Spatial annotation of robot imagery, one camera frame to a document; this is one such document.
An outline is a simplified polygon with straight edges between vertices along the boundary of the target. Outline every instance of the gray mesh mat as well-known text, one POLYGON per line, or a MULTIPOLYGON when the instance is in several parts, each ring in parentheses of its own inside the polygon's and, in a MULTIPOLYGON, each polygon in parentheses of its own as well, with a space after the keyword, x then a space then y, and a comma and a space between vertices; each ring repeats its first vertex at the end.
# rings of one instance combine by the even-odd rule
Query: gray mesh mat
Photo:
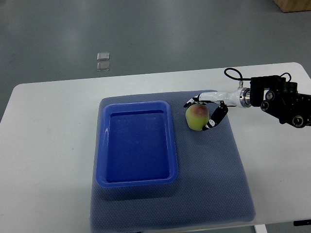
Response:
MULTIPOLYGON (((202 92, 119 96, 101 101, 90 213, 94 233, 253 220, 255 209, 228 118, 205 132, 190 130, 187 126, 183 105, 202 92), (131 198, 123 196, 126 190, 101 188, 95 181, 95 168, 103 108, 111 103, 151 100, 164 100, 171 106, 179 169, 177 179, 168 186, 131 190, 131 198)), ((216 104, 208 105, 210 112, 216 107, 216 104)))

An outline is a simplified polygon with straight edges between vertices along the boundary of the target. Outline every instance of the white table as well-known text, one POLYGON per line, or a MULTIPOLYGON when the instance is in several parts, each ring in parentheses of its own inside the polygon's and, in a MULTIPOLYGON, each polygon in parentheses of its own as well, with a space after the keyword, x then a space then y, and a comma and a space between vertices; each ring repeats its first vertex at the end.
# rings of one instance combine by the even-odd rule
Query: white table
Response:
MULTIPOLYGON (((311 80, 297 63, 238 67, 245 78, 289 72, 299 93, 311 80)), ((235 91, 224 69, 27 83, 15 87, 0 123, 2 233, 89 232, 98 107, 111 96, 215 89, 235 91)), ((230 108, 229 120, 256 217, 267 224, 311 218, 311 128, 296 129, 260 108, 230 108)))

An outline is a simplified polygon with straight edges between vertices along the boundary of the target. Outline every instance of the blue plastic tray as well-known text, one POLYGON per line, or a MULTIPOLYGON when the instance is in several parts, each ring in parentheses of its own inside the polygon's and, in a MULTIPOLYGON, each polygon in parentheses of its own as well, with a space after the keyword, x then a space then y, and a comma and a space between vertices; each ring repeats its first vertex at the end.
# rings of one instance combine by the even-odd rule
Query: blue plastic tray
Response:
POLYGON ((178 175, 167 102, 107 105, 102 112, 96 181, 106 188, 167 184, 178 175))

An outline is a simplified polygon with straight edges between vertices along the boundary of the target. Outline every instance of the concrete floor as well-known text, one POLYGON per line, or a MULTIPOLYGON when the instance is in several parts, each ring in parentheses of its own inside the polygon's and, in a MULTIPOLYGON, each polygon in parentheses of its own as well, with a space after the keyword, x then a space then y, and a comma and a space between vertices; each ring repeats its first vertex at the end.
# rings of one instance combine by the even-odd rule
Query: concrete floor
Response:
POLYGON ((311 12, 284 14, 272 0, 0 0, 0 119, 20 83, 285 62, 311 76, 310 22, 311 12), (109 71, 97 72, 101 51, 109 71))

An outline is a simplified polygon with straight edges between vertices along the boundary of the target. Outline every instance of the robotic arm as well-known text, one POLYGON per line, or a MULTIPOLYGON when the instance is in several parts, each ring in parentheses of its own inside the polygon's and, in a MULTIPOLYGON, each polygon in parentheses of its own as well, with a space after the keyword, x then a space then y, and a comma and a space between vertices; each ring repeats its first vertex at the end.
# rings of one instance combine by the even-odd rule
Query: robotic arm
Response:
POLYGON ((225 69, 225 75, 240 81, 237 91, 232 93, 204 92, 193 97, 184 105, 185 108, 193 104, 216 103, 219 105, 202 130, 217 126, 227 114, 228 107, 233 106, 241 108, 260 107, 262 111, 278 118, 281 124, 288 123, 296 128, 311 125, 311 96, 298 93, 297 83, 290 82, 291 76, 289 73, 284 73, 281 76, 273 75, 243 79, 238 70, 227 68, 225 69), (228 70, 236 71, 240 78, 233 78, 228 75, 228 70), (282 77, 285 74, 289 75, 289 81, 282 77), (251 87, 243 88, 243 80, 250 81, 251 87))

